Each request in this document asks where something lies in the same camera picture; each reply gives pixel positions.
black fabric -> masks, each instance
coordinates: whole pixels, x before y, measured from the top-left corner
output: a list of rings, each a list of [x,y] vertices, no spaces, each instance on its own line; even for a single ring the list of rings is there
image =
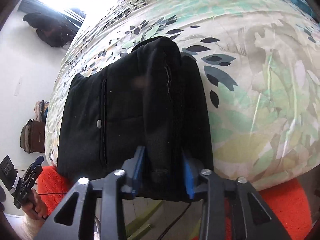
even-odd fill
[[[73,181],[102,178],[132,158],[138,145],[148,151],[145,192],[167,190],[166,199],[183,187],[182,148],[213,168],[198,67],[181,58],[169,38],[148,40],[100,72],[74,77],[60,129],[58,173]]]

bed sheet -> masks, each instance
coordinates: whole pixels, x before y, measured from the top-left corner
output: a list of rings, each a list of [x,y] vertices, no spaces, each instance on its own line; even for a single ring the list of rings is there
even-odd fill
[[[197,62],[220,176],[257,190],[319,164],[320,29],[289,0],[113,0],[88,17],[62,62],[46,122],[47,161],[57,165],[70,82],[90,76],[139,42],[167,36]]]

